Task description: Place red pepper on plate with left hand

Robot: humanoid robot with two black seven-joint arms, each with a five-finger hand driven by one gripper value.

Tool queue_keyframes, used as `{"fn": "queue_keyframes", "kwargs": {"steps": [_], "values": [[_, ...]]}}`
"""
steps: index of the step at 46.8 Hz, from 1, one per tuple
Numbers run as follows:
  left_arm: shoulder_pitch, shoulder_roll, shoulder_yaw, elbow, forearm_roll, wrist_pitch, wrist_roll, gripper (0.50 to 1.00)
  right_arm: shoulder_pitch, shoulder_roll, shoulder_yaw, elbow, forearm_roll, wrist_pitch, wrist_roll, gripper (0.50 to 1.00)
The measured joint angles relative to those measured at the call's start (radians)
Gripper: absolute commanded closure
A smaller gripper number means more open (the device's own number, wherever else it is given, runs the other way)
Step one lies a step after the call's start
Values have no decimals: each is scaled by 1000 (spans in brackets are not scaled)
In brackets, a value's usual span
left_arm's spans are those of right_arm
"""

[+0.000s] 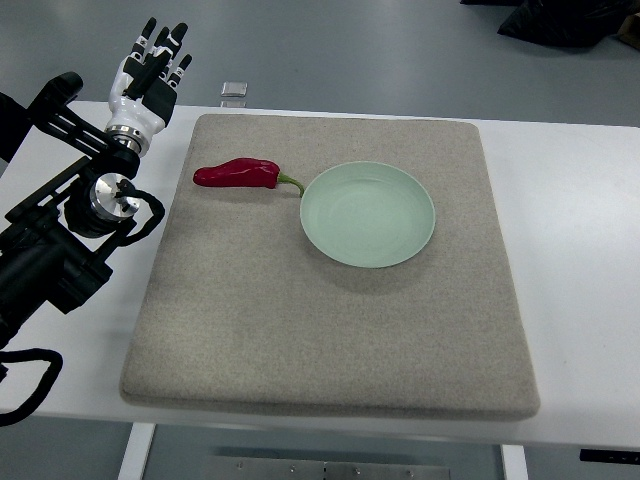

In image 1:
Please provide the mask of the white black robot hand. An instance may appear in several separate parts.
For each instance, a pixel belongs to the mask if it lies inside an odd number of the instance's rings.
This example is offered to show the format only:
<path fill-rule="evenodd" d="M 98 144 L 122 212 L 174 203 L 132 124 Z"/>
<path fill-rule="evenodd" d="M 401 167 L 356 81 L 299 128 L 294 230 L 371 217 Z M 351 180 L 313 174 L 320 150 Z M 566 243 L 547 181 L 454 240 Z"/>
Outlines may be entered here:
<path fill-rule="evenodd" d="M 144 154 L 173 115 L 177 90 L 192 56 L 180 56 L 188 26 L 156 29 L 150 18 L 120 63 L 108 98 L 111 119 L 105 132 Z"/>

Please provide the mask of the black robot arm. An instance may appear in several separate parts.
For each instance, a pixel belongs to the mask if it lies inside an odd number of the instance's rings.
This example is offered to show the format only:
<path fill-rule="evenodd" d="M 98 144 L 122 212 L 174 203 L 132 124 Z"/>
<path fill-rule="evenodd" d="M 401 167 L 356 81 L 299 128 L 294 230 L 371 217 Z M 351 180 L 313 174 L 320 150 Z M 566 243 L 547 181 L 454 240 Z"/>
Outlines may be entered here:
<path fill-rule="evenodd" d="M 82 156 L 5 216 L 1 234 L 1 343 L 45 303 L 67 314 L 110 279 L 116 249 L 147 237 L 165 208 L 132 180 L 139 153 L 74 113 L 83 86 L 75 72 L 50 80 L 27 108 L 42 132 Z"/>

